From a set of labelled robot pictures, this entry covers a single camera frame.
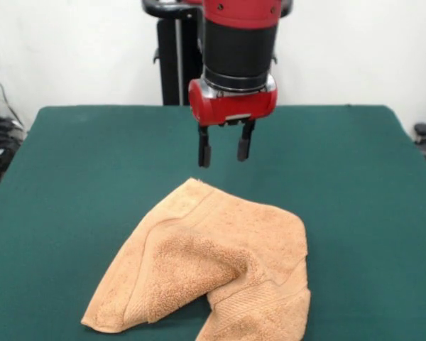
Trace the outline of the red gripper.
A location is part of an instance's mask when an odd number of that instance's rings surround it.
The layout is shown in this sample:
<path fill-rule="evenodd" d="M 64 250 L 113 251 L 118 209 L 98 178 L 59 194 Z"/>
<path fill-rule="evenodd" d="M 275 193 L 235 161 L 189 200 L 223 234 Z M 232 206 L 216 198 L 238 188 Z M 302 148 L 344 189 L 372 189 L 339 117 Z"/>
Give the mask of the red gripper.
<path fill-rule="evenodd" d="M 210 87 L 204 78 L 191 80 L 188 98 L 194 118 L 198 122 L 198 166 L 208 168 L 211 160 L 208 126 L 222 125 L 228 121 L 250 119 L 244 122 L 239 139 L 237 159 L 249 158 L 251 138 L 256 122 L 254 119 L 270 115 L 278 98 L 273 77 L 267 77 L 265 86 L 256 92 L 225 92 Z"/>

